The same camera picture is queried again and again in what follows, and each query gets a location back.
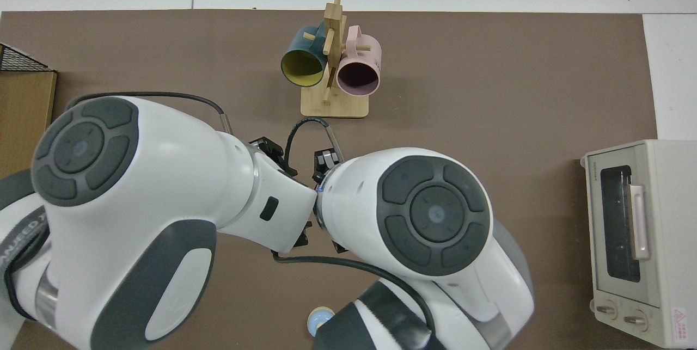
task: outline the oven door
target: oven door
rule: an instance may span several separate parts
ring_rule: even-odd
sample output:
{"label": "oven door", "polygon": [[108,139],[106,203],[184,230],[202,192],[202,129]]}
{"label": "oven door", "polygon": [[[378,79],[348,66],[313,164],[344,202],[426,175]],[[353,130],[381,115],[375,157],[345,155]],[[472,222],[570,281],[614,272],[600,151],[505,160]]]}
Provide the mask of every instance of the oven door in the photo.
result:
{"label": "oven door", "polygon": [[598,290],[660,308],[645,144],[588,157]]}

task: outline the oven window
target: oven window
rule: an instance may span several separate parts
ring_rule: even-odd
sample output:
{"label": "oven window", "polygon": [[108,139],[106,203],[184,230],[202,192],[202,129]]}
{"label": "oven window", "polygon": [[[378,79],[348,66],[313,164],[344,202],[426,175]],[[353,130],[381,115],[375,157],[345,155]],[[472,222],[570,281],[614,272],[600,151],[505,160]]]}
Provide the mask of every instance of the oven window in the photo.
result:
{"label": "oven window", "polygon": [[613,167],[600,171],[605,222],[605,255],[608,274],[620,280],[641,280],[639,261],[632,258],[629,232],[629,197],[625,186],[632,182],[632,168]]}

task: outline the oven handle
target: oven handle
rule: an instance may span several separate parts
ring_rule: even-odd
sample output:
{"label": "oven handle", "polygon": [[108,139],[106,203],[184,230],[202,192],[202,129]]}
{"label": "oven handle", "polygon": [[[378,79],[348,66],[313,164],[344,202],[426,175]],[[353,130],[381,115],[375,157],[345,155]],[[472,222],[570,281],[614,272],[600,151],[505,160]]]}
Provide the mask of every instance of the oven handle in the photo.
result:
{"label": "oven handle", "polygon": [[629,233],[632,242],[632,257],[637,260],[649,259],[648,237],[646,233],[646,209],[644,205],[644,186],[627,184],[625,193],[629,196]]}

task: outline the black cable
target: black cable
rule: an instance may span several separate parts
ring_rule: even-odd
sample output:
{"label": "black cable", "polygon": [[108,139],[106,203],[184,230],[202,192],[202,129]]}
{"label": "black cable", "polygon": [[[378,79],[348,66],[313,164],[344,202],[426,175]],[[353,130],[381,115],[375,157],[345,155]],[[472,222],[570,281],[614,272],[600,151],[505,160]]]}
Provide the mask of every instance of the black cable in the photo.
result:
{"label": "black cable", "polygon": [[127,97],[176,97],[177,99],[194,100],[211,105],[211,107],[213,107],[216,110],[216,112],[218,112],[218,114],[225,114],[225,112],[218,104],[212,102],[209,99],[199,97],[198,95],[175,93],[172,91],[122,91],[112,93],[85,94],[70,100],[70,102],[68,102],[68,106],[65,107],[65,110],[67,111],[68,109],[74,107],[79,102],[82,102],[84,100],[99,99],[99,97],[110,97],[112,95],[125,95]]}
{"label": "black cable", "polygon": [[336,266],[355,268],[357,270],[365,271],[367,273],[371,273],[374,275],[378,275],[379,277],[385,278],[386,280],[391,281],[391,283],[394,283],[394,285],[398,285],[399,288],[404,290],[411,298],[413,298],[413,300],[419,305],[419,308],[421,308],[421,311],[424,314],[424,318],[426,319],[426,326],[429,328],[429,330],[431,330],[434,337],[436,336],[436,323],[433,320],[433,314],[431,313],[431,308],[429,308],[428,304],[426,304],[426,300],[424,300],[424,298],[421,297],[421,295],[418,293],[418,291],[414,290],[413,287],[409,286],[408,283],[403,281],[403,279],[399,278],[398,276],[394,275],[393,273],[390,273],[389,271],[385,271],[379,267],[373,266],[373,265],[368,264],[368,263],[363,263],[361,261],[355,261],[355,260],[349,260],[349,259],[340,259],[338,257],[331,257],[331,256],[281,257],[274,250],[271,251],[271,254],[273,255],[273,259],[278,263],[334,264]]}
{"label": "black cable", "polygon": [[296,124],[293,126],[293,129],[291,129],[291,133],[288,135],[288,142],[286,142],[286,156],[283,159],[283,165],[285,169],[288,169],[288,163],[291,157],[291,144],[293,143],[294,136],[296,136],[296,132],[298,132],[298,129],[301,127],[301,125],[311,121],[319,122],[319,124],[321,124],[324,128],[329,127],[329,123],[319,117],[306,117],[300,120],[299,122],[296,122]]}

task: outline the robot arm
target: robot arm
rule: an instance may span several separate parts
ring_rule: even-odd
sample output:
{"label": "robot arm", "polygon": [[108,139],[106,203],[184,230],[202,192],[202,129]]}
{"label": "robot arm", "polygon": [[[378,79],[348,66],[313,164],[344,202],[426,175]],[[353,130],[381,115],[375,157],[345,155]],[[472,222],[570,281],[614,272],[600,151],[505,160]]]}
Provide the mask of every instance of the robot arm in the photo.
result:
{"label": "robot arm", "polygon": [[236,137],[130,97],[60,116],[37,147],[32,182],[50,239],[13,275],[16,298],[80,349],[163,338],[199,300],[217,231],[285,253],[316,197]]}
{"label": "robot arm", "polygon": [[[463,164],[424,149],[373,152],[330,170],[318,194],[321,226],[336,243],[417,290],[445,348],[462,348],[463,343],[483,350],[504,348],[532,315],[525,258],[493,218],[480,181]],[[422,348],[384,335],[392,331],[379,318],[381,302],[398,297],[420,315],[400,288],[384,285],[338,313],[334,318],[340,317],[342,325],[332,323],[333,318],[321,326],[316,342],[328,342],[352,326],[364,328],[376,348]],[[354,316],[351,324],[346,323],[348,315]]]}
{"label": "robot arm", "polygon": [[336,339],[357,332],[379,350],[503,348],[533,311],[525,259],[499,236],[481,183],[437,152],[351,159],[316,192],[191,116],[103,97],[52,124],[30,176],[37,193],[2,209],[0,226],[45,211],[50,237],[11,259],[7,299],[80,350],[162,339],[195,308],[216,232],[287,253],[313,206],[336,243],[411,285],[437,329],[381,280],[319,330],[315,348],[355,348]]}

